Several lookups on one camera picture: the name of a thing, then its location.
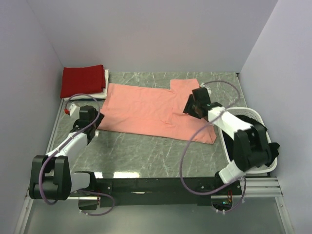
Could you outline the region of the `pink t-shirt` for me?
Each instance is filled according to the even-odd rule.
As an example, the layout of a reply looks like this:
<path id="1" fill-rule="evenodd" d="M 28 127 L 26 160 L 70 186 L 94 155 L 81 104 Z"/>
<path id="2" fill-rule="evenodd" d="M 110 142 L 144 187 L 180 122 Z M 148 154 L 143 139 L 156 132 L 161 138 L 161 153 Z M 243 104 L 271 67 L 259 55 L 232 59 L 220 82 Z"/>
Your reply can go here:
<path id="1" fill-rule="evenodd" d="M 189 140 L 206 121 L 183 113 L 196 79 L 172 79 L 170 88 L 111 83 L 100 130 Z"/>

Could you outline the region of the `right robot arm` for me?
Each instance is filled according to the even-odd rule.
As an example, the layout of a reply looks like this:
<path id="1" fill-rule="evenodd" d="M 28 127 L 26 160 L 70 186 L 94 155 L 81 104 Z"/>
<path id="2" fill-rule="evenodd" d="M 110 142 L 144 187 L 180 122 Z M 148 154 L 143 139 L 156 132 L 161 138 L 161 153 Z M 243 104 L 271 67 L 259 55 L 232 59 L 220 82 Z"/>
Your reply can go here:
<path id="1" fill-rule="evenodd" d="M 267 129 L 262 124 L 247 123 L 218 102 L 212 103 L 208 90 L 200 87 L 192 90 L 183 113 L 196 118 L 206 118 L 207 124 L 198 129 L 193 138 L 207 126 L 213 124 L 225 132 L 233 141 L 232 161 L 217 173 L 214 189 L 209 192 L 196 192 L 189 188 L 182 175 L 184 158 L 181 158 L 179 176 L 182 185 L 194 195 L 211 195 L 218 193 L 224 195 L 231 189 L 231 184 L 243 177 L 254 167 L 268 164 L 273 161 L 270 143 L 267 140 Z"/>

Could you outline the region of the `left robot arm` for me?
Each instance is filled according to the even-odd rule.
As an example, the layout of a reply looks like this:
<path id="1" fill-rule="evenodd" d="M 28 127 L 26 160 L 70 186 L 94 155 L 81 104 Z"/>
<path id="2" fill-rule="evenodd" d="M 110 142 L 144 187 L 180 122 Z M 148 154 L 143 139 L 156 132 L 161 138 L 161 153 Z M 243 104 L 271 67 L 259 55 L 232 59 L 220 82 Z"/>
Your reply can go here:
<path id="1" fill-rule="evenodd" d="M 81 190 L 87 196 L 96 193 L 95 173 L 71 172 L 70 167 L 78 153 L 92 141 L 103 118 L 104 115 L 93 106 L 80 107 L 79 118 L 68 137 L 48 154 L 33 158 L 29 184 L 32 199 L 43 199 L 51 205 L 66 200 L 74 191 Z"/>

